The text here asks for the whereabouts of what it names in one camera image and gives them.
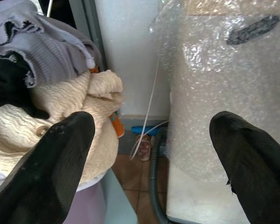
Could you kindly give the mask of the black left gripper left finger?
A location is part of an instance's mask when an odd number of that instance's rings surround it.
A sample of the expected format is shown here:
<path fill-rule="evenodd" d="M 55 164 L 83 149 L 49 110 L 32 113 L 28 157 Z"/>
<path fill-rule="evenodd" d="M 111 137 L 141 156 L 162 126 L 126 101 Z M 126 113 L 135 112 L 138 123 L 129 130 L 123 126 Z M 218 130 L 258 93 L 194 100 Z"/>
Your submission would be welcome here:
<path fill-rule="evenodd" d="M 0 185 L 0 224 L 61 224 L 95 135 L 87 112 L 54 124 Z"/>

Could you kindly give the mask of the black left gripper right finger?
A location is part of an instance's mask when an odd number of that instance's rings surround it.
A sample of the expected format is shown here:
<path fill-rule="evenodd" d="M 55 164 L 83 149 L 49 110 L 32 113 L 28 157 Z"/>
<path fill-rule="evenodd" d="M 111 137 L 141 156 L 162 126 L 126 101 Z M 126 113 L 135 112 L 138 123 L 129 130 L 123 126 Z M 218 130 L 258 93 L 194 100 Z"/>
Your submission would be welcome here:
<path fill-rule="evenodd" d="M 280 144 L 227 111 L 210 121 L 210 138 L 251 224 L 280 224 Z"/>

